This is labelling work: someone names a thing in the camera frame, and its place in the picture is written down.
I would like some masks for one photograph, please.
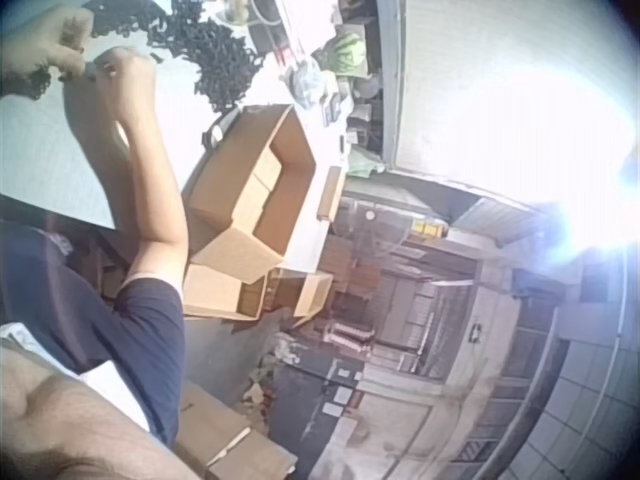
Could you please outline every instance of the tiled wall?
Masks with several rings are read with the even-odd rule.
[[[501,480],[589,480],[607,478],[620,460],[640,421],[640,370],[637,337],[637,298],[630,306],[622,348],[618,350],[605,396],[572,465],[578,444],[605,381],[613,352],[619,302],[582,304],[571,310],[559,332],[571,340],[567,358],[538,423]],[[590,322],[592,334],[580,328]]]

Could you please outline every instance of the table surface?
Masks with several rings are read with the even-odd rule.
[[[39,7],[57,2],[41,2]],[[24,11],[16,19],[28,18]],[[244,29],[236,30],[238,35]],[[204,159],[202,133],[219,117],[193,86],[197,66],[174,59],[167,50],[152,49],[144,32],[129,38],[114,33],[90,39],[85,57],[92,60],[117,46],[134,46],[164,59],[157,66],[156,109],[165,145],[181,189]],[[61,83],[52,69],[51,86],[36,102],[18,96],[0,100],[0,193],[21,202],[107,228],[133,225],[131,179],[126,149],[113,132],[95,84],[86,79]],[[270,55],[255,76],[243,105],[292,103],[281,70]],[[344,125],[325,128],[319,110],[296,106],[316,158],[316,175],[302,207],[282,267],[303,272],[317,268],[329,223],[317,209],[331,165],[343,165],[339,136]]]

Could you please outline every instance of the short sleeve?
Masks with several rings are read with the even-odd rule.
[[[136,383],[156,435],[170,445],[177,435],[185,361],[180,295],[163,280],[134,279],[118,293],[114,313],[124,331],[114,349],[116,365]]]

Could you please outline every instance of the hand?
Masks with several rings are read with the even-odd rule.
[[[82,75],[82,46],[92,28],[93,13],[85,8],[50,8],[3,39],[2,76],[26,76],[49,66]]]
[[[102,98],[125,130],[153,121],[156,71],[150,57],[118,47],[102,54],[95,64]]]

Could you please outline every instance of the floor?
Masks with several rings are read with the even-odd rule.
[[[269,350],[283,316],[280,310],[256,322],[186,320],[186,378],[233,406],[249,388],[249,374]]]

